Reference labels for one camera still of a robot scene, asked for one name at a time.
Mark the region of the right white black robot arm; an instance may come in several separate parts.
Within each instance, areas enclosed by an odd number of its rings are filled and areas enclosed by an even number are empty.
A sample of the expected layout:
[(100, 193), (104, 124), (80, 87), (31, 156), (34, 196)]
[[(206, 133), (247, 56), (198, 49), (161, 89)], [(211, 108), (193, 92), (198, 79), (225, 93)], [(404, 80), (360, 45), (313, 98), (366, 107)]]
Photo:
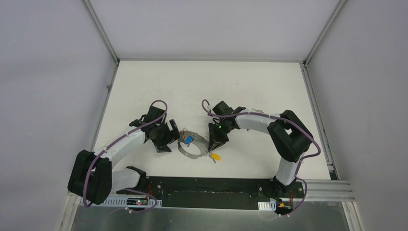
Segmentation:
[(280, 155), (280, 163), (270, 185), (264, 189), (264, 195), (280, 200), (291, 193), (301, 159), (314, 141), (313, 135), (293, 111), (285, 110), (279, 115), (271, 115), (242, 106), (233, 109), (221, 101), (207, 112), (213, 117), (208, 125), (210, 152), (226, 144), (228, 134), (234, 129), (254, 130), (269, 135)]

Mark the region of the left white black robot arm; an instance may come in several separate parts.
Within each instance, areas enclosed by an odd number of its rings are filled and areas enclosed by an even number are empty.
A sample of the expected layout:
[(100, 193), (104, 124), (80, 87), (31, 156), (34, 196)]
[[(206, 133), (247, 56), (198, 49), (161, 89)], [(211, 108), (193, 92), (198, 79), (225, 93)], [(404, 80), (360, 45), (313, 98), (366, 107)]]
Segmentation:
[(110, 194), (121, 190), (137, 195), (144, 193), (148, 187), (145, 171), (133, 166), (114, 171), (114, 167), (148, 141), (158, 153), (171, 152), (169, 144), (179, 139), (180, 133), (175, 120), (166, 122), (166, 114), (166, 110), (151, 105), (148, 113), (130, 122), (108, 145), (80, 151), (68, 181), (68, 191), (80, 196), (86, 207), (100, 205)]

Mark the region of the key with yellow tag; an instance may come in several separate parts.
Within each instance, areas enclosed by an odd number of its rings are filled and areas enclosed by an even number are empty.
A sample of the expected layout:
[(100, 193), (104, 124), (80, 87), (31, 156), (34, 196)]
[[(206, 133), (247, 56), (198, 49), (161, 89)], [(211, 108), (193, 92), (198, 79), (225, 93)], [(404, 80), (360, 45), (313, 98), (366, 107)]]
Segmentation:
[(217, 163), (217, 161), (221, 160), (221, 157), (216, 153), (210, 153), (208, 156), (214, 163)]

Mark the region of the key with blue tag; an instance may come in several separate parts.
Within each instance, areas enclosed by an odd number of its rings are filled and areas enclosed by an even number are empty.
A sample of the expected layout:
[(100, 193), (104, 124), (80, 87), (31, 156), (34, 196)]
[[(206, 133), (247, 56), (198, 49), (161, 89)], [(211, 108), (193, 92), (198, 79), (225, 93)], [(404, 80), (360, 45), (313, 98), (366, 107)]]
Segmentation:
[(188, 137), (185, 138), (184, 144), (189, 146), (193, 141), (194, 141), (194, 137), (193, 136), (188, 136)]

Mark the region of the large silver carabiner keyring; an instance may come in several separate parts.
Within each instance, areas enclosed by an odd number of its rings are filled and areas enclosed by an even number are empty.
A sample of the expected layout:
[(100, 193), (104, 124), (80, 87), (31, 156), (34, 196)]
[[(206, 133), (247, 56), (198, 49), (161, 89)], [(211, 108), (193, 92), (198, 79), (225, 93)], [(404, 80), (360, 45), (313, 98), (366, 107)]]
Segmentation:
[[(194, 137), (194, 141), (189, 146), (184, 144), (184, 140), (188, 136)], [(208, 144), (209, 141), (206, 136), (202, 136), (187, 129), (180, 130), (180, 138), (177, 140), (177, 146), (178, 151), (183, 156), (193, 160), (208, 156)]]

